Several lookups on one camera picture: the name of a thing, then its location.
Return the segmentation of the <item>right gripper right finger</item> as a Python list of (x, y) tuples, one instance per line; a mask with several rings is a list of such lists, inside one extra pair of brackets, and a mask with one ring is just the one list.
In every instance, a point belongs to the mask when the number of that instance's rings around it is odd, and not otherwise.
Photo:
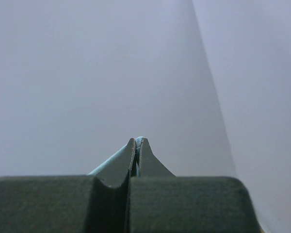
[(174, 177), (164, 164), (153, 154), (147, 138), (138, 138), (138, 176)]

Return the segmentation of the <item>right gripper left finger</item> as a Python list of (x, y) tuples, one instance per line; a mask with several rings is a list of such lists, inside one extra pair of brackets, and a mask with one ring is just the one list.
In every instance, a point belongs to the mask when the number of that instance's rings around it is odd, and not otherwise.
[(127, 147), (119, 158), (97, 175), (94, 175), (107, 187), (119, 187), (125, 181), (126, 177), (130, 176), (134, 160), (134, 138), (131, 138), (127, 144)]

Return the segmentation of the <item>grey-blue t shirt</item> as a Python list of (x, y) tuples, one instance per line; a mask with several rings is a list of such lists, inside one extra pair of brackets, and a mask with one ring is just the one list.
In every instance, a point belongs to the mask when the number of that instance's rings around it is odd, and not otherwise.
[[(133, 160), (133, 176), (139, 176), (139, 160), (140, 160), (140, 150), (142, 147), (142, 143), (144, 141), (143, 136), (139, 136), (134, 139), (135, 147), (134, 147), (134, 160)], [(107, 168), (112, 162), (114, 162), (117, 158), (120, 157), (120, 155), (124, 152), (124, 149), (127, 147), (128, 144), (123, 146), (120, 150), (118, 150), (115, 154), (113, 154), (110, 158), (108, 158), (105, 162), (100, 164), (98, 167), (96, 167), (94, 170), (92, 170), (89, 175), (97, 175), (99, 172), (101, 172), (103, 169)]]

